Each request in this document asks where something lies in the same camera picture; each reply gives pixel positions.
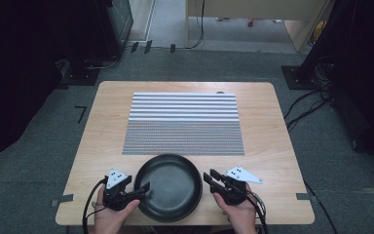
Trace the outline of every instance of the person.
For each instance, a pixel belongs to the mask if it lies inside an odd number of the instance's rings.
[[[102,204],[104,189],[105,185],[102,185],[98,190],[97,204]],[[250,202],[245,200],[237,206],[229,206],[224,202],[220,194],[213,193],[213,197],[217,206],[222,210],[222,213],[228,217],[236,234],[256,234],[256,210]],[[257,203],[252,196],[249,196],[249,198],[254,203]],[[139,203],[139,200],[133,200],[121,211],[115,212],[110,209],[104,209],[101,212],[95,213],[94,233],[117,234],[126,222],[127,217],[135,210]],[[101,209],[103,209],[103,206],[95,206],[95,211]]]

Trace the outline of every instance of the black frying pan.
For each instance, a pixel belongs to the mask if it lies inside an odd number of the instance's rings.
[[[202,177],[192,162],[176,154],[162,154],[138,171],[134,190],[150,181],[150,191],[139,209],[159,222],[178,221],[189,215],[202,197]]]

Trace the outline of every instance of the wooden table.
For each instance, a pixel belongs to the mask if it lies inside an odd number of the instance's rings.
[[[189,18],[202,16],[202,5],[205,1],[204,17],[285,20],[284,25],[297,52],[300,52],[307,43],[329,3],[333,3],[333,0],[185,1],[186,47],[189,47]]]
[[[309,200],[297,200],[306,193],[293,147],[287,133],[274,87],[270,83],[217,82],[121,82],[99,85],[64,195],[73,202],[61,203],[56,214],[60,225],[81,225],[84,205],[95,184],[111,168],[135,178],[141,166],[155,155],[122,155],[134,92],[234,93],[243,134],[244,156],[186,156],[203,172],[226,172],[242,166],[264,180],[250,187],[265,202],[268,224],[310,224],[315,216]],[[226,225],[227,218],[215,204],[208,184],[197,208],[170,225]],[[133,184],[127,191],[133,190]],[[94,216],[89,224],[94,223]],[[168,225],[145,216],[137,209],[126,225]]]

